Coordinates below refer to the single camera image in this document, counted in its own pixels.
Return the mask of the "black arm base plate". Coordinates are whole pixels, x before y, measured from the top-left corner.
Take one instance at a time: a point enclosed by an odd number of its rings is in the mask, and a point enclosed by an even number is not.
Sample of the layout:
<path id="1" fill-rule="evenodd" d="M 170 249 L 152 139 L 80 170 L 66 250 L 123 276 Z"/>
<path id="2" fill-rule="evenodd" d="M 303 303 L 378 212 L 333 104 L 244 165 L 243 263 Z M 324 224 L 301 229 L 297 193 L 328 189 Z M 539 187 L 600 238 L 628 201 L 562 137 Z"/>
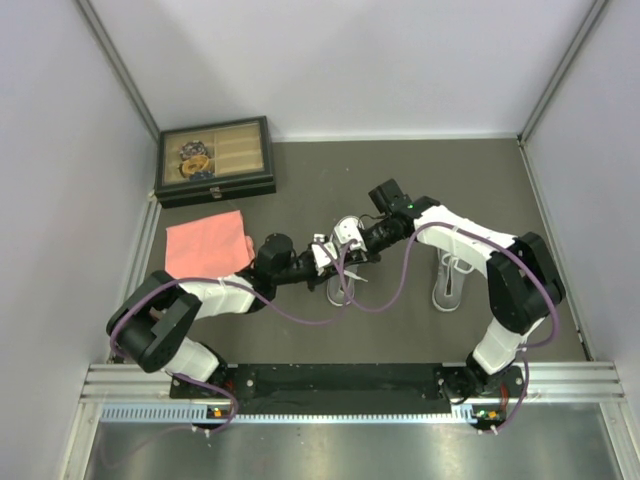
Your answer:
<path id="1" fill-rule="evenodd" d="M 523 370 L 478 379 L 464 364 L 238 364 L 218 375 L 242 414 L 430 414 L 455 400 L 515 400 Z"/>

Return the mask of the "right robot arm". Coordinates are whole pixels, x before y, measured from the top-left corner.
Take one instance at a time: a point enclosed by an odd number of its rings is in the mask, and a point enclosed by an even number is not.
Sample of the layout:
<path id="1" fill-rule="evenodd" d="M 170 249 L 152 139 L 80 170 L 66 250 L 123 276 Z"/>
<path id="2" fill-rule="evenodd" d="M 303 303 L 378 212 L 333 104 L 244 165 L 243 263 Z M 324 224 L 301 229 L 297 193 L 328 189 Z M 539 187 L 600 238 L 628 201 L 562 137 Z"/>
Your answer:
<path id="1" fill-rule="evenodd" d="M 552 343 L 560 328 L 557 307 L 566 289 L 545 240 L 483 227 L 422 196 L 411 199 L 387 180 L 369 193 L 380 217 L 360 231 L 357 243 L 377 256 L 400 241 L 435 248 L 444 260 L 442 285 L 451 275 L 478 272 L 487 281 L 491 321 L 465 361 L 453 395 L 487 396 L 498 389 L 516 358 Z"/>

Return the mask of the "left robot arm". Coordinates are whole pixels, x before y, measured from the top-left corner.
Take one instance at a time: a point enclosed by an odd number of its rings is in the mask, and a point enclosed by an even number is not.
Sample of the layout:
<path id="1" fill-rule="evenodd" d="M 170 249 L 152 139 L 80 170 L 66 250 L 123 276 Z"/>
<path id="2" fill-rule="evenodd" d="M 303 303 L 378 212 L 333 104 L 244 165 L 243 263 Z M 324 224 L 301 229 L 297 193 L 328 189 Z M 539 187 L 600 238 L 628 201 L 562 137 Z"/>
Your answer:
<path id="1" fill-rule="evenodd" d="M 288 236 L 273 234 L 247 267 L 229 276 L 176 279 L 156 271 L 109 320 L 111 349 L 146 373 L 187 377 L 203 395 L 216 396 L 226 387 L 226 364 L 211 348 L 187 338 L 193 323 L 272 306 L 281 285 L 305 283 L 313 289 L 338 273 L 341 253 L 319 235 L 295 254 Z"/>

